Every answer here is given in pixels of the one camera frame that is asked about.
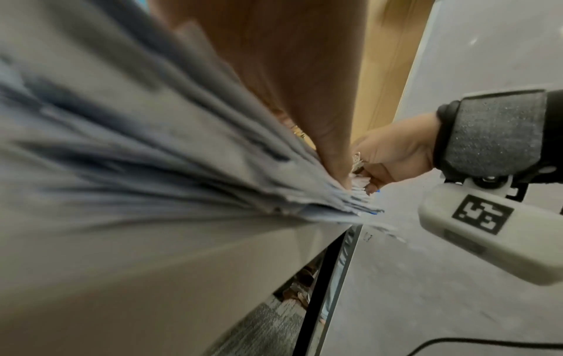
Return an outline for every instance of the sleeve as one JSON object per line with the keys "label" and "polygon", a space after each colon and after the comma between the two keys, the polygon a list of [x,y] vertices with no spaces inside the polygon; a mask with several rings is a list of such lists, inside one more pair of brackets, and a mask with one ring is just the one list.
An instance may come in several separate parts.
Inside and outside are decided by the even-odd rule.
{"label": "sleeve", "polygon": [[563,182],[563,90],[467,96],[437,110],[433,161],[447,179]]}

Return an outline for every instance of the gray carpet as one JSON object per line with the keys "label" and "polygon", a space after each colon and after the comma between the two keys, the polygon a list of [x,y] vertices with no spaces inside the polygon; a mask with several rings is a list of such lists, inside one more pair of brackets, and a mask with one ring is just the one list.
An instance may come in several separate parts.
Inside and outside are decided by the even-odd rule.
{"label": "gray carpet", "polygon": [[[304,316],[305,309],[298,301],[281,303],[271,296],[211,346],[205,356],[291,356]],[[315,350],[322,330],[318,323],[311,350]]]}

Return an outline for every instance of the black sleeve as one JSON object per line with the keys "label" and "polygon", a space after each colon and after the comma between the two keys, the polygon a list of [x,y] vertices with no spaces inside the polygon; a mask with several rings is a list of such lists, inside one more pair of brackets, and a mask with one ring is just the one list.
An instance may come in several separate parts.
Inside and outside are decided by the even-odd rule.
{"label": "black sleeve", "polygon": [[[437,135],[433,162],[441,169],[447,179],[462,181],[467,177],[475,177],[471,172],[459,172],[444,160],[446,149],[452,138],[452,130],[456,122],[461,101],[440,106],[436,112],[442,122]],[[541,140],[541,156],[538,162],[527,169],[513,172],[514,180],[526,183],[563,183],[563,90],[545,92],[545,106],[542,110],[543,135]]]}

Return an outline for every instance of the white device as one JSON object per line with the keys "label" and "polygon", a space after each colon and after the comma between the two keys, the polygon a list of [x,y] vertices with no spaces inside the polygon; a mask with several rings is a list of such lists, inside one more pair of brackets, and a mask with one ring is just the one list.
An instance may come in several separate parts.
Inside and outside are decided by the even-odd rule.
{"label": "white device", "polygon": [[563,216],[506,199],[511,178],[483,189],[469,178],[442,184],[418,209],[420,224],[434,235],[501,269],[538,285],[563,280]]}

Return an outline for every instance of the table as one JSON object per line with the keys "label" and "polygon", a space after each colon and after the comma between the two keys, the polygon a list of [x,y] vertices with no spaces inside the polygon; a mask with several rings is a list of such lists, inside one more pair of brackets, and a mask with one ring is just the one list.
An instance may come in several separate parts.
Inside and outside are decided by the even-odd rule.
{"label": "table", "polygon": [[198,355],[348,227],[267,217],[0,238],[0,354]]}

